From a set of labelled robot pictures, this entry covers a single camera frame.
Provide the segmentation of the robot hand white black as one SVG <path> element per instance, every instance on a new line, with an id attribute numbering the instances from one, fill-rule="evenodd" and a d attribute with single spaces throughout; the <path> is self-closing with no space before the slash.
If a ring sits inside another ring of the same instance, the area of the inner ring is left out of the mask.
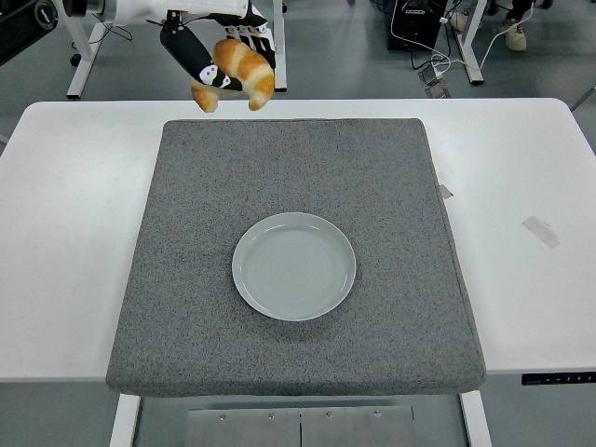
<path id="1" fill-rule="evenodd" d="M 150 20 L 161 25 L 160 43 L 198 83 L 240 91 L 238 80 L 222 71 L 185 26 L 192 20 L 215 20 L 226 36 L 249 46 L 276 67 L 275 45 L 268 21 L 250 1 L 118 1 L 114 24 Z"/>

